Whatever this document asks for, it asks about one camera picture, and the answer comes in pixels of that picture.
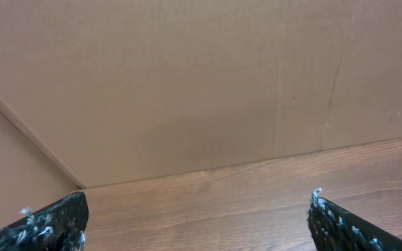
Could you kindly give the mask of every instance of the cardboard wall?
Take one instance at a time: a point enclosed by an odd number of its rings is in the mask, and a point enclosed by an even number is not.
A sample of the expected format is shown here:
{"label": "cardboard wall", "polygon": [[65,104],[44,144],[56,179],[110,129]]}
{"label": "cardboard wall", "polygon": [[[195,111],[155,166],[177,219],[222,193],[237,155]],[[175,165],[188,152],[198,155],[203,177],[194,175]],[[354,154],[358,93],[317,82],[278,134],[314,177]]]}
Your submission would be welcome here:
{"label": "cardboard wall", "polygon": [[77,187],[0,113],[0,228]]}
{"label": "cardboard wall", "polygon": [[0,110],[86,187],[402,137],[402,1],[0,0]]}

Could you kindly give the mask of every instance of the frayed edge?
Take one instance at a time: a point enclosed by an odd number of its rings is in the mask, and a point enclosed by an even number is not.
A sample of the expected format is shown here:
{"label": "frayed edge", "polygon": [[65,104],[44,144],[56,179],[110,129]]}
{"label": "frayed edge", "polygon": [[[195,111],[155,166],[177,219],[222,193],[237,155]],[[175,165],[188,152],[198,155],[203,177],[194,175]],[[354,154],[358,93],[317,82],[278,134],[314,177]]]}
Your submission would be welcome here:
{"label": "frayed edge", "polygon": [[32,208],[26,207],[21,209],[20,213],[24,214],[25,216],[32,215]]}
{"label": "frayed edge", "polygon": [[376,251],[382,251],[381,243],[377,238],[373,238],[373,240],[370,241],[370,245],[372,245]]}
{"label": "frayed edge", "polygon": [[84,243],[86,243],[86,237],[84,236],[84,232],[80,231],[80,250],[84,251]]}
{"label": "frayed edge", "polygon": [[313,203],[314,207],[321,208],[325,211],[325,200],[319,198],[319,194],[322,192],[322,188],[316,189],[313,194],[311,194],[311,203]]}
{"label": "frayed edge", "polygon": [[48,237],[50,234],[54,233],[54,229],[51,226],[45,227],[45,229],[39,233],[37,236],[46,235]]}
{"label": "frayed edge", "polygon": [[46,215],[46,224],[48,224],[49,222],[52,221],[52,215],[51,214],[47,214]]}
{"label": "frayed edge", "polygon": [[353,233],[355,233],[355,234],[360,234],[359,228],[357,228],[357,227],[355,227],[355,226],[352,226],[352,231],[353,231]]}
{"label": "frayed edge", "polygon": [[15,245],[19,245],[22,241],[25,240],[25,238],[27,237],[27,231],[24,230],[21,233],[18,234],[18,239]]}

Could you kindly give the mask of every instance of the wooden floor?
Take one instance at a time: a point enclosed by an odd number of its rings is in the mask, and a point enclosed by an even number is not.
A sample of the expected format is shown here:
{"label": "wooden floor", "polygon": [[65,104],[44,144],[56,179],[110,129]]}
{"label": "wooden floor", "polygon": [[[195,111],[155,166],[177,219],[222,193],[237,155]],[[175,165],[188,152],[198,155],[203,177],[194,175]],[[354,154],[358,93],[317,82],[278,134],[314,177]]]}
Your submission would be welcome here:
{"label": "wooden floor", "polygon": [[86,251],[314,250],[312,191],[402,238],[402,140],[86,190]]}

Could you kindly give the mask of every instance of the laminate floor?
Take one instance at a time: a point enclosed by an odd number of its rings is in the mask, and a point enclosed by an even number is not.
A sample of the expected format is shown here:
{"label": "laminate floor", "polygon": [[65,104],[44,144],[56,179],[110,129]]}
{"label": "laminate floor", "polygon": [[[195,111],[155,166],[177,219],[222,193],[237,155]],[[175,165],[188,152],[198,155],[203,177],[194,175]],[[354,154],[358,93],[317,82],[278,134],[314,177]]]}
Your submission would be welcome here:
{"label": "laminate floor", "polygon": [[402,139],[85,190],[86,251],[314,250],[310,194],[402,238]]}

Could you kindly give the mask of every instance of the black object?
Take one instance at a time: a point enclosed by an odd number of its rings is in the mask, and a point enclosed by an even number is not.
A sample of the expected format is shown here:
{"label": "black object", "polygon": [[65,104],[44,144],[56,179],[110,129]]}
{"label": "black object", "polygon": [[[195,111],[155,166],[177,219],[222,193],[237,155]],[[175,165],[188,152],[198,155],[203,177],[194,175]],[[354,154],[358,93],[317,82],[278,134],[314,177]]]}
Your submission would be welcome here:
{"label": "black object", "polygon": [[402,240],[333,202],[311,195],[308,227],[318,251],[402,251]]}
{"label": "black object", "polygon": [[83,192],[74,192],[0,229],[0,251],[74,250],[84,246],[89,212]]}

